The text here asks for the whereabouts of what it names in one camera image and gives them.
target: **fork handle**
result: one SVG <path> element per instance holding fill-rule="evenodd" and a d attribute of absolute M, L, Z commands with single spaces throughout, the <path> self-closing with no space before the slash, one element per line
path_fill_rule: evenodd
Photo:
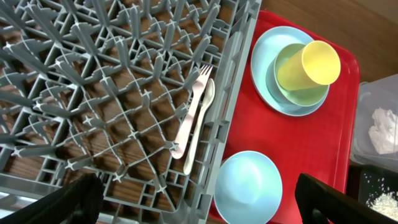
<path fill-rule="evenodd" d="M 195 153 L 196 153 L 197 147 L 198 147 L 201 124 L 203 122 L 203 118 L 205 117 L 205 113 L 206 113 L 206 110 L 204 110 L 204 108 L 202 107 L 199 112 L 195 130 L 193 131 L 193 137 L 191 140 L 191 145 L 188 150 L 187 159 L 185 160 L 185 163 L 184 163 L 183 171 L 184 171 L 185 175 L 188 175 L 189 173 L 191 173 L 191 170 L 192 170 L 193 160 L 195 159 Z"/>
<path fill-rule="evenodd" d="M 192 102 L 188 110 L 188 114 L 185 116 L 184 121 L 182 121 L 181 127 L 177 133 L 174 143 L 178 144 L 176 151 L 171 151 L 172 157 L 174 159 L 180 159 L 185 152 L 187 147 L 189 134 L 191 133 L 193 119 L 197 112 L 198 104 L 200 101 L 201 94 L 193 94 Z"/>

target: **fork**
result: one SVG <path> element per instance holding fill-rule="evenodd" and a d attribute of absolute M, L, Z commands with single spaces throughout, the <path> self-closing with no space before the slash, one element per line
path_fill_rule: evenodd
<path fill-rule="evenodd" d="M 184 155 L 185 148 L 187 147 L 188 143 L 188 138 L 191 133 L 193 119 L 195 118 L 195 114 L 197 112 L 200 97 L 206 88 L 206 84 L 212 69 L 213 66 L 211 65 L 202 66 L 200 75 L 192 86 L 192 91 L 193 91 L 192 102 L 189 107 L 188 114 L 185 116 L 184 120 L 182 121 L 181 127 L 174 141 L 174 143 L 177 144 L 177 150 L 171 151 L 172 157 L 174 159 L 180 159 Z"/>

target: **black object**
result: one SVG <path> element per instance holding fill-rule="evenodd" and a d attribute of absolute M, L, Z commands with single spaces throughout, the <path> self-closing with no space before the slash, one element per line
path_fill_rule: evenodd
<path fill-rule="evenodd" d="M 295 198 L 303 224 L 397 224 L 308 174 L 300 174 Z"/>
<path fill-rule="evenodd" d="M 372 165 L 362 166 L 358 201 L 367 205 L 388 192 L 398 192 L 398 174 Z"/>
<path fill-rule="evenodd" d="M 94 224 L 103 202 L 103 183 L 95 174 L 85 174 L 68 186 L 0 219 L 0 224 Z"/>

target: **green bowl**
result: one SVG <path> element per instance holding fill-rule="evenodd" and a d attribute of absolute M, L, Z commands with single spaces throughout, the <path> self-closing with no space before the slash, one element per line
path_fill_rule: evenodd
<path fill-rule="evenodd" d="M 329 92 L 329 85 L 309 88 L 305 90 L 285 90 L 279 85 L 277 74 L 280 66 L 300 51 L 305 44 L 290 44 L 284 47 L 274 61 L 274 79 L 279 93 L 289 102 L 298 106 L 313 106 L 319 103 Z"/>

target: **wooden floor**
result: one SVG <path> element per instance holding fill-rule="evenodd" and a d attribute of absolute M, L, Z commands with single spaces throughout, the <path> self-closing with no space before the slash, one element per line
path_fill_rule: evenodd
<path fill-rule="evenodd" d="M 348 49 L 358 59 L 361 81 L 398 73 L 398 24 L 354 0 L 263 0 L 270 10 Z M 222 223 L 208 219 L 207 223 Z"/>

